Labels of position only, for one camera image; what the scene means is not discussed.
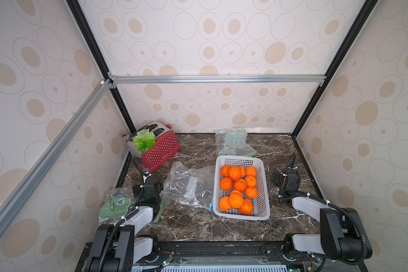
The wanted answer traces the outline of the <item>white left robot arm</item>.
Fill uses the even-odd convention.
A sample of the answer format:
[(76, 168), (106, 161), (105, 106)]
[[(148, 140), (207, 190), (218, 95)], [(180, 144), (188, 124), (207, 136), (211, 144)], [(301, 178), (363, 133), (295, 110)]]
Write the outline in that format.
[(159, 213), (162, 190), (163, 181), (150, 176), (141, 185), (107, 193), (84, 272), (129, 272), (137, 261), (153, 253), (153, 239), (136, 235)]

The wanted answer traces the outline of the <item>eleventh orange fruit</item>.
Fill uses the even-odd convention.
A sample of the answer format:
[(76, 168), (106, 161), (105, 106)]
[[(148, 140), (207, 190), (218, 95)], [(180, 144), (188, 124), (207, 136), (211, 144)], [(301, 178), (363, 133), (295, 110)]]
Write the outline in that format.
[(233, 195), (233, 194), (240, 194), (240, 195), (242, 195), (243, 193), (242, 193), (241, 191), (237, 190), (237, 189), (234, 189), (234, 190), (230, 193), (230, 196)]

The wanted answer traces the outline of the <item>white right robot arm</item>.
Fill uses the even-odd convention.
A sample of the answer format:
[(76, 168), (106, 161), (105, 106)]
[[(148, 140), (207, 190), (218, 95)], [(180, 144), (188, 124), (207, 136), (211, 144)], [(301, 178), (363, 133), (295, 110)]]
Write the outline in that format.
[(281, 203), (320, 224), (318, 234), (287, 234), (283, 247), (286, 253), (311, 253), (348, 265), (359, 265), (372, 257), (372, 245), (355, 209), (333, 205), (299, 190), (300, 174), (296, 167), (273, 174), (272, 183), (279, 188)]

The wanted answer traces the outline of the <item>blue-seal zip-top bag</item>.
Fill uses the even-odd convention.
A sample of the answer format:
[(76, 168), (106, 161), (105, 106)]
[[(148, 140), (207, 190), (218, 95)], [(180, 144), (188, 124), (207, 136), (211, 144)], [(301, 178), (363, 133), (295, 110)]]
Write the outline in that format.
[(200, 169), (173, 163), (163, 185), (162, 195), (176, 203), (211, 210), (213, 207), (215, 166)]

